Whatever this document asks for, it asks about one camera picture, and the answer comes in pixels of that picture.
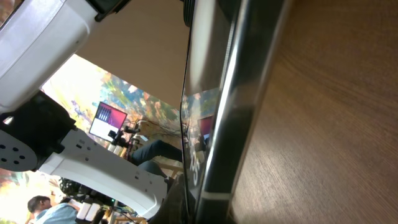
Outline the computer monitor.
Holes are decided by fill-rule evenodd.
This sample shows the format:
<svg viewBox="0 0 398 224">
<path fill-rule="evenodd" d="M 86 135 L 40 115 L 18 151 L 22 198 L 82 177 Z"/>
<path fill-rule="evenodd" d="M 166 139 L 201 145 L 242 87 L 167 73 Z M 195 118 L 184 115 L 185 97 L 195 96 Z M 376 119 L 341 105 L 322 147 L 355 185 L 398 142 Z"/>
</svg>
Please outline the computer monitor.
<svg viewBox="0 0 398 224">
<path fill-rule="evenodd" d="M 125 112 L 100 102 L 89 133 L 111 142 L 113 139 L 108 136 L 109 132 L 117 133 L 123 126 L 126 117 L 127 114 Z"/>
</svg>

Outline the seated person in blue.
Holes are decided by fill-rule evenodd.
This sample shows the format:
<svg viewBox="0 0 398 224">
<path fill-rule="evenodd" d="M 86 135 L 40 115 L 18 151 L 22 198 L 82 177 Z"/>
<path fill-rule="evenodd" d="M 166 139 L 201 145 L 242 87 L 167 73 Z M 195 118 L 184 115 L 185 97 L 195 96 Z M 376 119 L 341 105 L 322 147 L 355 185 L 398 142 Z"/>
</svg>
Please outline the seated person in blue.
<svg viewBox="0 0 398 224">
<path fill-rule="evenodd" d="M 51 204 L 51 199 L 43 195 L 32 197 L 27 203 L 35 224 L 77 224 L 78 210 L 69 203 Z"/>
</svg>

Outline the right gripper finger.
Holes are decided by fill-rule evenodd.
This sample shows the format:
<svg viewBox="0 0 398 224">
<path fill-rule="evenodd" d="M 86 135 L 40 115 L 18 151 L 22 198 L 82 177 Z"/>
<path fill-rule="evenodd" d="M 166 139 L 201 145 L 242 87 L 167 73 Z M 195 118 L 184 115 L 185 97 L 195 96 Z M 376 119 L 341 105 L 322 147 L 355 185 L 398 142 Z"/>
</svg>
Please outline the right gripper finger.
<svg viewBox="0 0 398 224">
<path fill-rule="evenodd" d="M 179 175 L 149 224 L 184 224 L 187 223 L 187 218 L 184 176 Z"/>
</svg>

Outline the black smartphone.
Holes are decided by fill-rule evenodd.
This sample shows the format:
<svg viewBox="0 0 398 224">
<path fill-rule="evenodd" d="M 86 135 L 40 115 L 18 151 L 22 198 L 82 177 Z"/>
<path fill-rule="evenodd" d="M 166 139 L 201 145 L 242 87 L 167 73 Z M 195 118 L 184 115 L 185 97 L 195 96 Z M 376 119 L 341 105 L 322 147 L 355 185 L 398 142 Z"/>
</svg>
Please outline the black smartphone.
<svg viewBox="0 0 398 224">
<path fill-rule="evenodd" d="M 292 2 L 183 2 L 180 101 L 188 223 L 225 223 Z"/>
</svg>

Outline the person in dark trousers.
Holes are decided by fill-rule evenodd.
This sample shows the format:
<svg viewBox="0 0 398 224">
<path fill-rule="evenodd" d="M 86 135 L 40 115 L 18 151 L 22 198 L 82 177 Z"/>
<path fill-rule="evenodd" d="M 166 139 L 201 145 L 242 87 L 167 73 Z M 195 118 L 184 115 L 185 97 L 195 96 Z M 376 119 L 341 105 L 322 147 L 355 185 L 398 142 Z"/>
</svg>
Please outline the person in dark trousers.
<svg viewBox="0 0 398 224">
<path fill-rule="evenodd" d="M 162 156 L 179 162 L 182 162 L 183 159 L 182 151 L 180 149 L 162 140 L 155 140 L 154 142 L 142 146 L 134 151 L 129 158 L 129 162 L 140 167 L 142 170 L 166 179 L 167 175 L 163 173 L 161 168 L 153 161 L 153 158 L 157 156 Z"/>
</svg>

